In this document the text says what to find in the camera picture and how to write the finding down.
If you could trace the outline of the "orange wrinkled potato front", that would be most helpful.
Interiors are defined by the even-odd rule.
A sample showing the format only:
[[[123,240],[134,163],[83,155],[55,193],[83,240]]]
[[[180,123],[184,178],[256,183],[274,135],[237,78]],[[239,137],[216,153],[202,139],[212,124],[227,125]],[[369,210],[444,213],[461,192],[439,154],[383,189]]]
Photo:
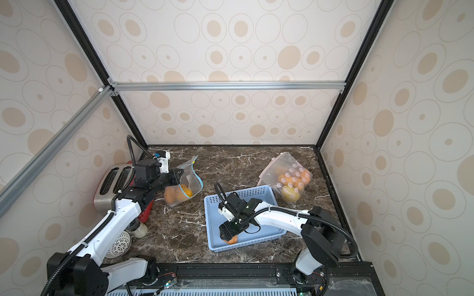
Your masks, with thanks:
[[[233,244],[236,244],[238,242],[238,236],[233,236],[231,239],[229,240],[226,240],[226,239],[223,239],[223,242],[225,242],[226,244],[228,245],[233,245]]]

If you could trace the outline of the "clear blue zipper bag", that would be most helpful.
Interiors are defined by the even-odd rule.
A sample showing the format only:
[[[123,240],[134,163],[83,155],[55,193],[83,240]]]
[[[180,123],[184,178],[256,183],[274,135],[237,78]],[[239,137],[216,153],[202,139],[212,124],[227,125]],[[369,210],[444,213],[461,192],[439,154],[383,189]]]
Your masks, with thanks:
[[[177,189],[180,188],[180,185],[186,185],[193,192],[193,197],[200,193],[203,189],[202,179],[196,174],[194,170],[194,164],[196,162],[197,156],[193,156],[189,161],[179,165],[177,168],[184,169],[183,176],[179,179],[178,185],[175,185]]]

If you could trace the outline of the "green yellow potato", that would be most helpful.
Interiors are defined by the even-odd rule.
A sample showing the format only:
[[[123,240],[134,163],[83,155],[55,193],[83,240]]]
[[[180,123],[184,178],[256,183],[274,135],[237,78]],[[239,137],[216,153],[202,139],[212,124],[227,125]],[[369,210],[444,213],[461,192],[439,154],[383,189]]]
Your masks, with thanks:
[[[299,189],[289,185],[282,187],[281,194],[288,203],[296,203],[300,199]]]

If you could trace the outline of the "clear pink zipper bag spare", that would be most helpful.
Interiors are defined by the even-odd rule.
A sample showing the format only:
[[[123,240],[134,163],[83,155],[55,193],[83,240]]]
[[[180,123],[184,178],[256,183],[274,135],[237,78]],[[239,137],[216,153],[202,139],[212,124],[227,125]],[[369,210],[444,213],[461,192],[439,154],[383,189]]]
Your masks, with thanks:
[[[312,177],[312,173],[303,167],[289,152],[283,152],[278,157],[273,158],[263,169],[259,175],[257,185],[271,187],[282,199],[281,189],[284,185],[289,185],[299,189],[301,198],[305,187],[312,181]]]

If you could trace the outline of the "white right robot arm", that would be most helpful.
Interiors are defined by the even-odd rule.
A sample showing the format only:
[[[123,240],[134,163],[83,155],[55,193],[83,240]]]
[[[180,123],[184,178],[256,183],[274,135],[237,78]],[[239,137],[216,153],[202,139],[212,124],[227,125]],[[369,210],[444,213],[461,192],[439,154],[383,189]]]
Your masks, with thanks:
[[[291,210],[255,198],[245,201],[236,192],[226,194],[220,190],[217,186],[218,210],[226,218],[219,226],[224,241],[237,237],[250,225],[272,226],[296,234],[306,248],[299,253],[294,269],[305,276],[323,266],[338,266],[340,258],[357,257],[358,245],[353,236],[321,207]]]

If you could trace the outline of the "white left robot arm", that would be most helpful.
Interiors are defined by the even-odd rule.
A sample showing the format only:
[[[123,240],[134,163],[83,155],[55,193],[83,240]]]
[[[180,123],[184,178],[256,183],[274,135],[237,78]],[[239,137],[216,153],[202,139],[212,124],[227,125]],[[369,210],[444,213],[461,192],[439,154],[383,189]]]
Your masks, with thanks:
[[[163,169],[157,158],[132,164],[133,183],[111,202],[107,215],[66,253],[55,253],[47,262],[44,296],[104,296],[135,279],[157,273],[152,259],[133,258],[103,268],[113,243],[154,200],[157,192],[178,186],[182,168]]]

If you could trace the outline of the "red steel toaster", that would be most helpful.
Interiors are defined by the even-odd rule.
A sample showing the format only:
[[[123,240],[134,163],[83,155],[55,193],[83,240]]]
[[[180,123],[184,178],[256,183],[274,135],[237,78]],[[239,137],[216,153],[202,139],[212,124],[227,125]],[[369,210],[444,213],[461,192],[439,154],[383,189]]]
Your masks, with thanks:
[[[133,184],[132,162],[113,165],[102,178],[93,199],[95,209],[106,213],[111,208],[112,199],[122,189],[127,189]]]

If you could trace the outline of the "light blue plastic basket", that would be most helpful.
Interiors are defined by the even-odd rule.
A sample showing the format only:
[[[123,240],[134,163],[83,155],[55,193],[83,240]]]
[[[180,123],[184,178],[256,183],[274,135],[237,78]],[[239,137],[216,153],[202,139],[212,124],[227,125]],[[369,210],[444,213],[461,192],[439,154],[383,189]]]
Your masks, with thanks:
[[[256,198],[267,202],[271,205],[277,205],[275,196],[268,186],[258,186],[248,189],[237,190],[240,198],[249,202],[252,198]],[[215,195],[206,196],[204,198],[204,209],[206,216],[207,241],[209,249],[219,253],[239,247],[259,244],[266,241],[272,241],[281,238],[286,234],[286,230],[273,226],[254,226],[249,225],[247,232],[242,232],[237,236],[234,244],[228,244],[220,238],[219,226],[226,222],[226,218],[218,212],[218,205],[221,200]]]

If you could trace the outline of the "white patterned bowl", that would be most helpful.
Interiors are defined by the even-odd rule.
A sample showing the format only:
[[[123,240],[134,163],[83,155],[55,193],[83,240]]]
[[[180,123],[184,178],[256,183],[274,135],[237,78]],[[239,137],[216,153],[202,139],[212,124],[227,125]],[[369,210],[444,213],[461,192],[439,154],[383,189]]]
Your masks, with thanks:
[[[107,251],[107,259],[115,259],[126,254],[132,245],[131,235],[124,231],[117,240],[112,244],[111,248]]]

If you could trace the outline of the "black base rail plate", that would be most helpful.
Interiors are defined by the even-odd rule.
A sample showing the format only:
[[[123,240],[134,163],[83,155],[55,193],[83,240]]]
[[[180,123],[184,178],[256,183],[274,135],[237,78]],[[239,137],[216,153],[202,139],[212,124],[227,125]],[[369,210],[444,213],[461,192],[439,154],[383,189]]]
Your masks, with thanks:
[[[276,240],[215,253],[207,245],[203,217],[171,218],[149,222],[149,233],[133,239],[130,250],[112,265],[138,255],[155,257],[157,290],[161,295],[289,295],[382,296],[384,293],[368,262],[342,259],[334,268],[320,267],[306,278],[295,275],[294,262],[303,240],[287,233]]]

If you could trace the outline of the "silver aluminium rail back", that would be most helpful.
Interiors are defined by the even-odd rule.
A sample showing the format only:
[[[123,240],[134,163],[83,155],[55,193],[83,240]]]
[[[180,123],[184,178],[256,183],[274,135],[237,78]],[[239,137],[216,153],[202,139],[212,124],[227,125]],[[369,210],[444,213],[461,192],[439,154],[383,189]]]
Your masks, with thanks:
[[[116,91],[344,90],[344,81],[112,82]]]

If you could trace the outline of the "silver aluminium rail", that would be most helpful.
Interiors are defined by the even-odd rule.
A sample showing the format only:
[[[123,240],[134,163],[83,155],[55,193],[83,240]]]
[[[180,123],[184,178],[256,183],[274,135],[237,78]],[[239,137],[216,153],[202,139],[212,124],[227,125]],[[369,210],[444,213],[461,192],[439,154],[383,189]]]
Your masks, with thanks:
[[[102,104],[111,97],[112,87],[103,86],[71,119],[46,143],[16,174],[1,191],[1,216],[13,206],[16,200],[25,192],[29,185],[38,177],[55,155],[73,138],[77,130]]]
[[[344,90],[344,81],[112,82],[116,91]]]

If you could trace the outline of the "silver aluminium rail left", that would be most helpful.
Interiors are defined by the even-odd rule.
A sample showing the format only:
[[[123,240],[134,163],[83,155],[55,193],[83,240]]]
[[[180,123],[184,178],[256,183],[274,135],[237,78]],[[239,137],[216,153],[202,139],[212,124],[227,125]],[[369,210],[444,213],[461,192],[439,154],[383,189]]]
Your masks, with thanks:
[[[46,143],[16,174],[1,191],[1,216],[13,206],[16,200],[25,192],[29,185],[38,177],[55,155],[73,138],[77,130],[102,104],[111,97],[112,87],[103,86],[71,119]]]

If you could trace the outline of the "black corner frame post left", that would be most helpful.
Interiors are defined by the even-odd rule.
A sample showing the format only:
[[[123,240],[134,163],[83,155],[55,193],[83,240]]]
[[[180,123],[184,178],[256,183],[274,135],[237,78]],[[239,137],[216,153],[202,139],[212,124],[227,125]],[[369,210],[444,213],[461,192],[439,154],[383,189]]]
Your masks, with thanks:
[[[76,13],[73,11],[73,7],[71,6],[70,2],[55,0],[53,3],[58,8],[60,15],[65,20],[65,23],[86,55],[89,63],[93,67],[102,84],[112,88],[113,94],[111,95],[111,98],[122,118],[124,119],[127,127],[129,127],[130,131],[132,132],[132,135],[140,145],[142,145],[144,148],[148,148],[148,144],[140,132],[135,120],[132,118],[132,115],[125,105],[124,100],[121,98],[118,91],[115,90],[115,87],[112,86],[110,75],[102,63],[102,60],[99,57],[95,47],[87,36],[83,25],[80,23]]]

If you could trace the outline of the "black corner frame post right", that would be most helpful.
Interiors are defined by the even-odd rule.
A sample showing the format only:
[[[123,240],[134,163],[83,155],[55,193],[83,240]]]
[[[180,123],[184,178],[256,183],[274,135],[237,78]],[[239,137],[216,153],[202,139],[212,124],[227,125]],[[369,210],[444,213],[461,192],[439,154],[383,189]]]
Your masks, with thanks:
[[[349,69],[348,76],[346,77],[346,80],[345,80],[346,85],[344,87],[344,90],[338,95],[335,101],[335,104],[331,109],[329,117],[327,118],[327,121],[325,122],[322,133],[316,143],[317,151],[321,151],[324,145],[324,142],[326,141],[334,125],[334,122],[336,121],[336,118],[339,112],[341,111],[344,105],[344,102],[346,98],[348,97],[348,94],[356,81],[357,76],[359,75],[360,70],[362,66],[364,65],[364,62],[367,56],[369,55],[369,52],[372,46],[374,45],[375,40],[378,34],[380,33],[381,27],[383,26],[384,21],[387,18],[387,15],[390,13],[390,10],[394,2],[395,2],[394,0],[383,0],[380,2],[380,5],[362,41],[360,49],[355,56],[354,62],[351,65],[351,68]]]

